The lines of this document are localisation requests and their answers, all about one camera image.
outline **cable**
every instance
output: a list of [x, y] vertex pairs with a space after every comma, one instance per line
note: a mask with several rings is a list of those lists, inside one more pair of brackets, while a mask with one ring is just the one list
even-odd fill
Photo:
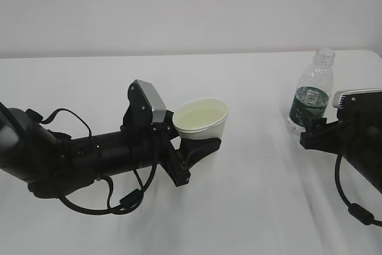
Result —
[[335, 181], [335, 187], [337, 188], [338, 194], [340, 195], [341, 199], [343, 202], [346, 204], [346, 206], [350, 206], [351, 202], [347, 199], [342, 186], [341, 186], [341, 181], [340, 181], [340, 165], [341, 165], [341, 160], [343, 157], [344, 150], [342, 149], [338, 155], [337, 159], [335, 160], [335, 167], [334, 167], [334, 181]]
[[141, 177], [139, 176], [139, 173], [137, 170], [133, 170], [134, 174], [135, 174], [135, 177], [137, 178], [138, 180], [138, 183], [139, 183], [139, 186], [141, 187], [141, 189], [143, 188], [143, 183], [142, 183], [142, 179]]
[[60, 109], [55, 110], [49, 117], [47, 117], [45, 120], [41, 121], [40, 123], [43, 125], [50, 124], [51, 122], [53, 122], [53, 120], [57, 116], [57, 114], [61, 111], [71, 113], [73, 116], [78, 118], [86, 126], [86, 128], [89, 131], [89, 137], [91, 137], [91, 129], [88, 126], [88, 124], [83, 119], [81, 119], [76, 113], [72, 112], [71, 110], [65, 109], [64, 107], [61, 107]]

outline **bottle label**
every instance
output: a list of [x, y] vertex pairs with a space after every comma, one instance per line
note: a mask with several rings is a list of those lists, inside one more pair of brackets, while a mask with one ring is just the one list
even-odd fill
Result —
[[329, 96], [315, 87], [297, 89], [289, 117], [297, 125], [304, 126], [303, 113], [307, 110], [314, 116], [322, 117], [329, 102]]

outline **white paper cup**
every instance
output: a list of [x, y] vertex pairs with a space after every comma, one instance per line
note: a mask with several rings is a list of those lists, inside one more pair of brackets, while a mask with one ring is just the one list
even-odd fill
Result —
[[228, 117], [226, 104], [217, 99], [196, 99], [174, 113], [172, 122], [182, 139], [221, 139]]

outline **table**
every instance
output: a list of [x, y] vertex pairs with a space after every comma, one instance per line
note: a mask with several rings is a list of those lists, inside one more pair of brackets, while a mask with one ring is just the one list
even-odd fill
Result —
[[[381, 254], [382, 229], [350, 216], [334, 184], [335, 156], [304, 150], [286, 126], [295, 85], [314, 52], [192, 56], [0, 59], [1, 101], [47, 116], [66, 107], [93, 134], [118, 130], [136, 78], [154, 84], [168, 109], [198, 97], [226, 102], [221, 149], [174, 187], [162, 168], [140, 208], [127, 216], [85, 216], [58, 200], [37, 199], [0, 172], [2, 254]], [[381, 87], [382, 59], [337, 51], [334, 91]], [[335, 120], [335, 109], [326, 112]], [[49, 126], [86, 136], [74, 117]], [[382, 218], [382, 196], [345, 161], [349, 198]], [[150, 168], [141, 171], [147, 177]], [[137, 186], [115, 176], [113, 203]], [[104, 208], [104, 182], [69, 198]]]

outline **plastic bottle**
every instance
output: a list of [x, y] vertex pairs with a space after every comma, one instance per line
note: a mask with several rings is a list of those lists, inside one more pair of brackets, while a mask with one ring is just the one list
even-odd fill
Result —
[[322, 117], [333, 90], [335, 52], [328, 48], [317, 50], [313, 63], [304, 71], [298, 81], [287, 123], [296, 134], [305, 131], [301, 116], [305, 110]]

